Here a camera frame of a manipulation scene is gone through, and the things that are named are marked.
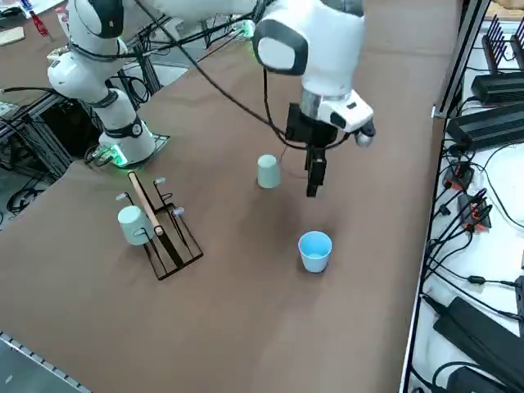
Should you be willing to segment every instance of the green led light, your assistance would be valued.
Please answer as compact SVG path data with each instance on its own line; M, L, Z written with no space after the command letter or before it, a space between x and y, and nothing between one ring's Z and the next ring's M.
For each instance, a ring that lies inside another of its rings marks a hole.
M119 166L120 168L128 164L128 159L125 158L124 153L120 150L118 145L113 145L111 151L115 153L115 158L113 159L113 164Z

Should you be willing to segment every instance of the brown table surface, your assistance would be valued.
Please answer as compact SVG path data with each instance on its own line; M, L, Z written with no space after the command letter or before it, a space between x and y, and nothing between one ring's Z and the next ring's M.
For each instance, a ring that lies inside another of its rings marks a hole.
M56 12L51 9L38 15L49 30L53 40L43 38L28 19L23 24L25 38L17 43L0 47L0 88L18 86L51 87L47 79L47 55L67 44L67 37L58 23ZM27 105L44 92L24 91L0 94L1 102Z
M167 178L204 258L158 282L117 224L125 175L75 163L0 236L0 328L96 392L396 391L441 138L431 105L457 21L451 0L368 1L355 84L376 141L330 152L316 199L290 175L304 174L296 151L282 186L258 189L258 156L282 145L188 72L141 111L172 135L141 179ZM248 44L202 65L263 112ZM284 124L300 80L271 76L269 88ZM296 249L312 229L334 243L320 275Z

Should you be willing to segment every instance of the black power adapter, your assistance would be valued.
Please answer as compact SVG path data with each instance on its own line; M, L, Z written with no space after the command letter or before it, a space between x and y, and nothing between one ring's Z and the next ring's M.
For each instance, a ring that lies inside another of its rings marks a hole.
M472 183L475 170L468 161L453 161L446 170L442 183L446 188L467 191Z

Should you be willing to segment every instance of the blue cup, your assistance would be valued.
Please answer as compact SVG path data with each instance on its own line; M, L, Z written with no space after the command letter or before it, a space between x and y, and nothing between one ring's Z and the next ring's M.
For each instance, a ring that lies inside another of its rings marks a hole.
M320 273L328 266L332 241L325 233L307 232L298 241L298 249L305 269L310 273Z

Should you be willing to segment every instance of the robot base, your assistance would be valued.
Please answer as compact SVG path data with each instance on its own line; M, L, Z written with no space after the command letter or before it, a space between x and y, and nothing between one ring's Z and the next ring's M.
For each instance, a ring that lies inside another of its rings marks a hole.
M103 133L98 139L100 151L113 156L113 164L125 168L143 162L156 151L156 138L142 122L142 134L137 137L112 138Z

